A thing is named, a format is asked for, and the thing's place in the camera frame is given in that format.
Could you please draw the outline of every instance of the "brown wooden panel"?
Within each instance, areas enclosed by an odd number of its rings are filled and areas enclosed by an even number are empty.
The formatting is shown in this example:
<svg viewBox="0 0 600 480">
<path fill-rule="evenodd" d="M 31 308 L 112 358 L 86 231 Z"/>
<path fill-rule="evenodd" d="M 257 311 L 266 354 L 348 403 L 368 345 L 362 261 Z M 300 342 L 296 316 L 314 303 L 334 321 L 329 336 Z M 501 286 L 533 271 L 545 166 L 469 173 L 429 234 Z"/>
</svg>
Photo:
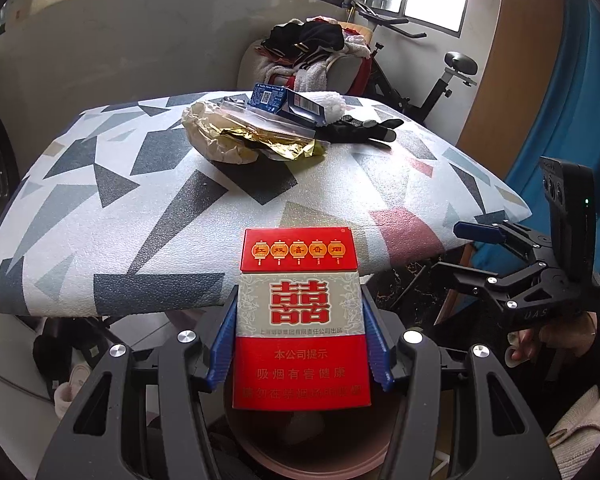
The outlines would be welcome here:
<svg viewBox="0 0 600 480">
<path fill-rule="evenodd" d="M 458 148 L 504 178 L 538 114 L 560 45 L 564 0 L 502 0 Z"/>
</svg>

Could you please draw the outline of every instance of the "lantern graphic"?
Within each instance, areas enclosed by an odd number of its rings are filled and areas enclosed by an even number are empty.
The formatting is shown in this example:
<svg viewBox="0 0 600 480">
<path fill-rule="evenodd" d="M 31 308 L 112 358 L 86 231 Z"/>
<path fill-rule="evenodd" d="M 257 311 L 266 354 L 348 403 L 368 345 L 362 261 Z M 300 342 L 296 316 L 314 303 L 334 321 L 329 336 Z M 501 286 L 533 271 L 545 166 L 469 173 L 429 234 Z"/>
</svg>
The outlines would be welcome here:
<svg viewBox="0 0 600 480">
<path fill-rule="evenodd" d="M 327 246 L 320 240 L 316 240 L 309 245 L 309 253 L 318 260 L 318 265 L 320 265 L 320 260 L 327 253 Z"/>
<path fill-rule="evenodd" d="M 340 264 L 340 259 L 344 256 L 344 253 L 347 252 L 347 248 L 339 240 L 334 240 L 333 242 L 331 242 L 327 250 L 329 251 L 329 254 L 331 256 L 336 258 L 338 264 Z"/>
<path fill-rule="evenodd" d="M 278 264 L 280 264 L 280 260 L 283 260 L 287 254 L 289 254 L 289 246 L 282 240 L 278 240 L 271 246 L 271 256 L 278 261 Z"/>
<path fill-rule="evenodd" d="M 262 261 L 269 254 L 269 246 L 266 242 L 260 240 L 251 248 L 251 254 L 253 254 L 253 257 L 258 261 L 258 265 L 261 265 Z"/>
<path fill-rule="evenodd" d="M 309 249 L 304 242 L 298 240 L 297 242 L 293 242 L 291 247 L 289 248 L 291 255 L 298 260 L 298 265 L 300 265 L 300 260 L 306 256 Z"/>
</svg>

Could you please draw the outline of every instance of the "exercise bike seat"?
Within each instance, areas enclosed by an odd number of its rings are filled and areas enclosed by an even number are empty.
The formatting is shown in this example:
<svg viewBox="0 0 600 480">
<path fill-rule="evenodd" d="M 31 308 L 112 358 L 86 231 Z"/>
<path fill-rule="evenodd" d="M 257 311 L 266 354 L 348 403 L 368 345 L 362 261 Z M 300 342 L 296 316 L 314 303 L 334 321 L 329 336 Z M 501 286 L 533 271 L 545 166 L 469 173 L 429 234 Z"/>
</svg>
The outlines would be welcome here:
<svg viewBox="0 0 600 480">
<path fill-rule="evenodd" d="M 445 54 L 445 63 L 463 74 L 476 75 L 478 73 L 478 64 L 469 56 L 465 56 L 459 52 L 447 52 Z"/>
</svg>

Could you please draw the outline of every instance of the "beige knit fabric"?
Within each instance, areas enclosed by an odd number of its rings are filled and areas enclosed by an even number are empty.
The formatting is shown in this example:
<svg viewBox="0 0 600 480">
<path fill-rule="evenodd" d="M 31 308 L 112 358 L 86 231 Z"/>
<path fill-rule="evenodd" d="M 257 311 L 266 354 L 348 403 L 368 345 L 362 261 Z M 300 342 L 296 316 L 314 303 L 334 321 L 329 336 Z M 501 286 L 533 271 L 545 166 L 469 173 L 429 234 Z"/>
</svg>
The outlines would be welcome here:
<svg viewBox="0 0 600 480">
<path fill-rule="evenodd" d="M 571 480 L 600 444 L 600 393 L 594 386 L 547 437 L 562 480 Z"/>
</svg>

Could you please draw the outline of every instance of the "blue gripper pad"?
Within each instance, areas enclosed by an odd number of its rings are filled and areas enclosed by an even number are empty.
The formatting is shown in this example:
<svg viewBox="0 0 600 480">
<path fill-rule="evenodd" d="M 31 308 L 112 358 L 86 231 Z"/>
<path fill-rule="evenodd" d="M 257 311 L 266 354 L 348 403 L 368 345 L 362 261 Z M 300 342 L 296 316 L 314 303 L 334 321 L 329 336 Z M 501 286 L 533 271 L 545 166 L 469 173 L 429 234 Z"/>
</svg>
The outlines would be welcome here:
<svg viewBox="0 0 600 480">
<path fill-rule="evenodd" d="M 458 222 L 454 225 L 456 238 L 473 240 L 485 244 L 501 244 L 506 241 L 505 235 L 496 226 Z"/>
<path fill-rule="evenodd" d="M 235 319 L 238 311 L 238 297 L 229 307 L 224 321 L 218 329 L 218 335 L 209 351 L 209 372 L 206 375 L 206 383 L 213 391 L 218 384 L 224 383 L 229 372 L 229 365 L 234 356 Z"/>
<path fill-rule="evenodd" d="M 369 367 L 376 383 L 382 386 L 383 391 L 388 392 L 394 384 L 394 376 L 391 374 L 390 350 L 382 336 L 376 316 L 364 296 L 362 297 L 362 312 L 365 317 L 366 354 Z"/>
</svg>

